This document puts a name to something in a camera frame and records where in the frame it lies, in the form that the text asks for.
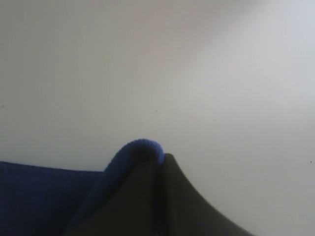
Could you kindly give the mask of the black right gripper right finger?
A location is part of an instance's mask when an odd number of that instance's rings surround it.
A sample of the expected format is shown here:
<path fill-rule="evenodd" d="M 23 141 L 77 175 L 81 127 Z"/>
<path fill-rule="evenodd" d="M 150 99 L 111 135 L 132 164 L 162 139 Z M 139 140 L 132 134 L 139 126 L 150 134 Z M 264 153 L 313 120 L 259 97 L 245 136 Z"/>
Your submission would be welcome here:
<path fill-rule="evenodd" d="M 157 171 L 157 235 L 249 236 L 195 189 L 172 154 Z"/>

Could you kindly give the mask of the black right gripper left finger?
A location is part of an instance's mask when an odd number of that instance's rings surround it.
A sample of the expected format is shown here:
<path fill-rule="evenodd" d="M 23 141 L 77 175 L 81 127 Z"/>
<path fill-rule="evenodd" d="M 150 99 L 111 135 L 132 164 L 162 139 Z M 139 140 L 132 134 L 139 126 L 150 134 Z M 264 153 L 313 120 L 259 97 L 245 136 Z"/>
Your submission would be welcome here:
<path fill-rule="evenodd" d="M 96 213 L 66 236 L 151 236 L 154 160 L 139 162 L 123 186 Z"/>

